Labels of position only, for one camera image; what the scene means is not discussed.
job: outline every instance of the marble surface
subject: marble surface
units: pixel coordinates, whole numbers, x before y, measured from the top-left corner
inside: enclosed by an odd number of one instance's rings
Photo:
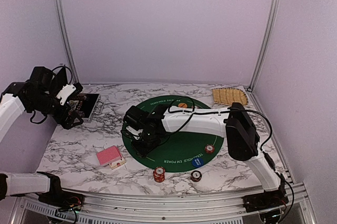
[[[47,146],[38,171],[58,175],[63,188],[82,191],[123,195],[185,195],[204,194],[259,186],[253,172],[240,161],[233,160],[224,141],[219,154],[199,168],[203,177],[200,182],[190,180],[190,172],[166,173],[163,183],[153,180],[153,170],[138,163],[128,153],[121,137],[122,118],[132,105],[160,95],[190,96],[212,108],[224,107],[213,103],[212,89],[224,85],[188,84],[120,84],[85,86],[84,93],[100,93],[105,102],[103,112],[70,130],[58,125]],[[255,109],[249,100],[247,109]],[[251,115],[264,141],[268,132],[262,120]],[[96,153],[112,145],[118,146],[126,164],[112,170],[101,167]],[[264,147],[283,170],[282,162],[271,141]]]

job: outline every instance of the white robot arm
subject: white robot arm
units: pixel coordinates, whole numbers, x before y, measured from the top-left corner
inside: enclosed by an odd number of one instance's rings
[[[126,112],[123,121],[127,124],[128,135],[133,138],[131,145],[139,156],[146,157],[161,144],[161,138],[178,131],[226,137],[229,155],[248,165],[264,189],[262,194],[243,198],[247,211],[289,202],[284,177],[276,172],[274,161],[261,149],[256,127],[240,103],[222,109],[180,108],[172,104],[158,105],[149,113],[135,106]]]
[[[227,121],[229,117],[227,108],[196,109],[192,112],[192,108],[183,109],[173,106],[170,113],[168,110],[165,111],[162,119],[165,131],[170,133],[177,131],[192,113],[194,114],[192,119],[180,131],[226,137],[224,121]],[[265,159],[260,149],[260,143],[257,146],[257,155],[249,160],[243,160],[243,162],[254,172],[265,191],[278,190],[281,180]]]
[[[71,128],[83,121],[78,115],[70,113],[65,102],[72,94],[79,93],[82,86],[67,84],[63,73],[54,76],[45,67],[35,67],[31,78],[26,82],[16,82],[0,96],[0,143],[15,120],[24,112],[41,111],[45,117],[52,115],[64,128]],[[61,189],[60,179],[47,173],[20,174],[0,171],[0,200],[6,196],[40,193],[41,201],[62,206],[69,194]]]

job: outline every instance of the white wall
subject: white wall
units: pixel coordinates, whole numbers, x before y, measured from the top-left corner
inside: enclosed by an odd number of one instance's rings
[[[0,90],[29,79],[34,66],[65,63],[53,0],[0,0]],[[35,171],[55,123],[29,122],[24,114],[0,143],[0,170]],[[0,203],[0,223],[8,223],[14,200]]]
[[[337,0],[281,0],[256,94],[318,223],[335,223]]]
[[[62,0],[84,83],[248,85],[271,0]]]

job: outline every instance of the black cable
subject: black cable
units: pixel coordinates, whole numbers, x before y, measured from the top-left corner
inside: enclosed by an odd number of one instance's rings
[[[285,219],[285,217],[287,217],[287,215],[289,214],[289,212],[291,211],[291,209],[294,205],[295,193],[294,193],[294,189],[292,188],[291,184],[288,181],[286,181],[283,177],[281,177],[277,172],[275,172],[275,173],[281,180],[283,180],[289,186],[289,188],[291,190],[292,197],[293,197],[293,200],[291,201],[291,205],[290,205],[290,208],[289,208],[288,212],[286,212],[284,214],[284,216],[282,217],[282,219],[278,222],[278,223],[281,223],[281,221],[283,221]]]
[[[36,115],[36,111],[34,110],[34,111],[33,111],[33,116],[30,118],[31,123],[34,123],[34,124],[41,124],[41,123],[44,123],[44,122],[46,121],[46,119],[48,118],[48,116],[45,115],[44,118],[43,118],[41,121],[35,122],[35,121],[33,121],[35,115]]]
[[[192,113],[193,112],[193,111],[189,111],[189,110],[176,110],[176,111],[169,111],[169,110],[170,110],[170,107],[168,109],[168,112],[171,113],[171,114],[173,114],[173,113]],[[220,114],[228,114],[231,111],[250,112],[250,113],[258,114],[263,119],[265,119],[265,121],[268,124],[270,133],[269,133],[269,136],[267,137],[267,139],[260,146],[260,149],[262,150],[263,145],[265,145],[271,139],[271,137],[273,135],[273,127],[272,127],[270,121],[268,120],[268,118],[263,113],[261,113],[259,111],[250,110],[250,109],[238,109],[238,108],[232,108],[232,107],[229,107],[229,110],[227,110],[227,111],[220,112]],[[191,114],[191,117],[188,119],[188,122],[192,119],[193,115],[214,115],[214,114],[219,114],[219,112],[215,112],[215,111],[214,112],[205,112],[205,113],[196,112],[196,113]]]
[[[227,113],[230,113],[231,111],[237,111],[237,112],[250,112],[250,113],[254,113],[254,114],[258,114],[260,115],[263,119],[265,119],[265,121],[267,122],[268,124],[268,127],[269,127],[269,136],[267,137],[267,139],[261,144],[260,146],[260,150],[262,151],[262,147],[263,145],[265,145],[271,138],[272,138],[272,135],[273,135],[273,127],[270,123],[270,121],[268,120],[268,118],[263,114],[263,113],[260,113],[259,111],[255,111],[255,110],[250,110],[250,109],[238,109],[238,108],[232,108],[232,107],[229,107],[229,110],[230,111],[223,111],[223,112],[220,112],[221,114],[227,114]]]
[[[171,137],[171,136],[168,136],[168,138],[166,139],[166,141],[165,141],[165,142],[162,142],[162,143],[159,144],[157,147],[162,146],[162,145],[164,145],[165,143],[167,143],[167,141],[170,139],[170,137]]]
[[[63,67],[68,69],[69,72],[70,72],[70,81],[68,82],[68,85],[69,85],[73,81],[73,71],[68,66],[65,66],[65,65],[57,66],[54,69],[52,69],[52,72],[54,72],[54,70],[56,70],[56,69],[63,68]]]
[[[135,140],[135,139],[130,138],[130,137],[127,136],[126,134],[123,134],[123,132],[129,133],[127,130],[121,130],[122,136],[126,137],[127,139],[130,139],[131,141]]]
[[[140,135],[135,135],[135,134],[131,133],[130,131],[128,131],[127,129],[122,129],[121,132],[126,132],[126,135],[131,135],[133,137],[140,137]]]
[[[194,99],[192,99],[191,97],[189,97],[189,96],[179,96],[177,99],[174,99],[171,103],[170,103],[170,105],[169,105],[169,109],[167,110],[170,114],[172,114],[172,113],[175,113],[174,111],[172,112],[172,111],[170,111],[170,108],[173,106],[173,103],[175,103],[178,99],[182,99],[182,98],[185,98],[185,99],[189,99],[191,102],[192,102],[192,112],[194,112],[194,110],[195,110],[195,102],[194,102]]]
[[[46,216],[49,224],[62,224],[64,220],[55,219],[53,217]]]
[[[77,223],[77,213],[76,213],[76,211],[75,211],[74,208],[72,208],[72,211],[73,211],[74,214],[75,214],[75,221],[73,222],[73,224],[76,224],[76,223]]]
[[[174,135],[175,133],[178,133],[180,130],[182,130],[183,127],[185,127],[186,124],[190,122],[190,120],[192,119],[192,116],[193,116],[193,115],[194,115],[194,114],[191,114],[191,115],[189,116],[189,118],[184,122],[184,124],[183,124],[179,129],[177,129],[175,132],[171,132],[171,133],[167,134],[166,136],[172,136],[172,135]]]

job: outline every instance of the red poker chip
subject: red poker chip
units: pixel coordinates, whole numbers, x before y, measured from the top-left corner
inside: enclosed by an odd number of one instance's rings
[[[157,167],[154,169],[154,173],[158,176],[162,176],[165,174],[165,169],[163,167]]]
[[[164,175],[164,174],[162,174],[162,175],[157,175],[157,174],[153,171],[153,177],[155,177],[155,178],[162,178],[162,177],[165,177],[165,175]]]
[[[211,154],[215,151],[215,147],[211,144],[207,144],[206,147],[205,147],[205,152],[207,154]]]
[[[154,175],[153,178],[154,178],[154,181],[156,181],[156,182],[158,182],[158,183],[161,183],[161,182],[163,182],[163,181],[165,180],[165,176],[164,176],[164,175],[162,175],[162,176],[160,176],[160,177],[156,177],[156,176]]]

